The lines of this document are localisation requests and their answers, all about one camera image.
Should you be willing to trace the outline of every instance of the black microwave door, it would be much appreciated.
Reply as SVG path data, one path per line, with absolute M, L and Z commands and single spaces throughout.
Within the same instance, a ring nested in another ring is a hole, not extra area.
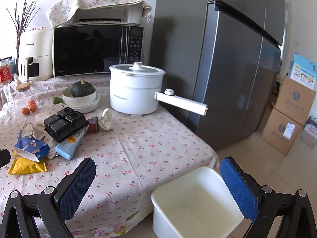
M 110 72 L 110 66 L 125 60 L 122 53 L 125 41 L 125 26 L 100 24 L 56 28 L 55 76 Z

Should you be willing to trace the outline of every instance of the wooden lid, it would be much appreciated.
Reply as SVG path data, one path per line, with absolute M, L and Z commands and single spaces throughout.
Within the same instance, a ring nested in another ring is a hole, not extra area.
M 22 84 L 19 84 L 17 85 L 17 87 L 15 88 L 17 91 L 26 91 L 30 88 L 31 86 L 31 83 L 29 82 L 26 82 L 26 83 L 22 83 Z

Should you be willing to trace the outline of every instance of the cherry print tablecloth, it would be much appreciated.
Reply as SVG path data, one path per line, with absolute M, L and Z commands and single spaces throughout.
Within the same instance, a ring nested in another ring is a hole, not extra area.
M 92 83 L 100 94 L 100 105 L 85 114 L 86 119 L 110 107 L 109 87 L 105 86 L 108 79 L 102 75 L 91 79 L 94 78 L 98 79 Z M 41 104 L 38 113 L 54 114 L 61 110 L 61 105 L 52 104 L 52 97 L 61 96 L 62 87 L 76 79 L 79 78 L 74 76 L 58 83 L 33 82 L 32 88 L 37 90 Z M 34 115 L 13 115 L 4 104 L 0 111 L 0 148 L 12 151 L 25 120 L 34 122 Z M 96 178 L 66 225 L 75 237 L 115 237 L 129 231 L 151 212 L 154 188 L 200 165 L 219 166 L 213 149 L 161 106 L 154 113 L 139 118 L 113 110 L 112 124 L 112 131 L 88 133 L 71 161 L 60 156 L 46 160 L 45 173 L 8 175 L 12 156 L 10 164 L 0 169 L 1 217 L 11 191 L 36 194 L 46 186 L 56 186 L 88 157 L 96 163 Z M 45 235 L 41 220 L 36 221 L 41 234 Z

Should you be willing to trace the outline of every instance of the refrigerator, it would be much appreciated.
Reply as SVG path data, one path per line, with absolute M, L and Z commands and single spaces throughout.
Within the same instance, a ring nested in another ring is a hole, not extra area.
M 255 132 L 279 69 L 285 0 L 157 0 L 150 65 L 163 88 L 208 105 L 162 104 L 214 150 Z

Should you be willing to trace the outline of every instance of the blue logo on box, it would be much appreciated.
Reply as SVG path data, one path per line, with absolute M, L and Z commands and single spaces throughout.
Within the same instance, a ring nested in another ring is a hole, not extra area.
M 280 132 L 284 132 L 284 131 L 285 131 L 285 125 L 284 125 L 284 124 L 280 124 L 280 125 L 278 126 L 278 130 L 279 130 Z
M 294 92 L 293 92 L 293 99 L 294 99 L 294 100 L 299 100 L 299 98 L 300 98 L 299 92 L 298 92 L 298 91 L 294 91 Z

